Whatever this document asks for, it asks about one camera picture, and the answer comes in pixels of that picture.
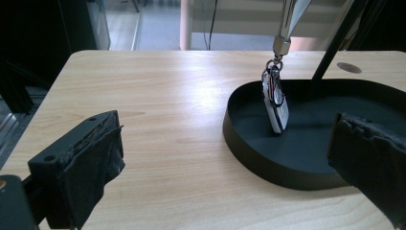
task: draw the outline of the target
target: wooden table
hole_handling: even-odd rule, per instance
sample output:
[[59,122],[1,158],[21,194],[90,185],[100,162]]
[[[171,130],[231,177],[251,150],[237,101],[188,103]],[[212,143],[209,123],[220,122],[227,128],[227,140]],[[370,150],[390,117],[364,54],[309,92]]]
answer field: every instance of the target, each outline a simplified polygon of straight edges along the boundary
[[[322,52],[290,53],[283,79],[310,79]],[[391,229],[352,187],[301,192],[245,169],[225,144],[231,93],[258,81],[272,52],[79,52],[70,57],[1,174],[82,120],[117,109],[126,167],[107,184],[85,229]],[[337,67],[361,68],[352,74]],[[406,90],[406,55],[337,54],[325,78],[368,79]],[[46,229],[43,221],[41,228]]]

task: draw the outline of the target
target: oval black tray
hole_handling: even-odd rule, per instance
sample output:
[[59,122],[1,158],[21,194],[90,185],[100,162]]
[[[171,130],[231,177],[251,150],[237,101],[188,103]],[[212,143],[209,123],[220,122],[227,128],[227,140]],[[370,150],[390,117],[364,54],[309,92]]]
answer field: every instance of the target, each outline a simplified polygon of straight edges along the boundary
[[406,93],[367,80],[321,80],[314,97],[310,80],[283,80],[289,107],[286,131],[272,131],[261,82],[242,85],[231,95],[223,134],[233,155],[251,172],[296,190],[323,190],[347,183],[327,163],[335,115],[365,117],[406,135]]

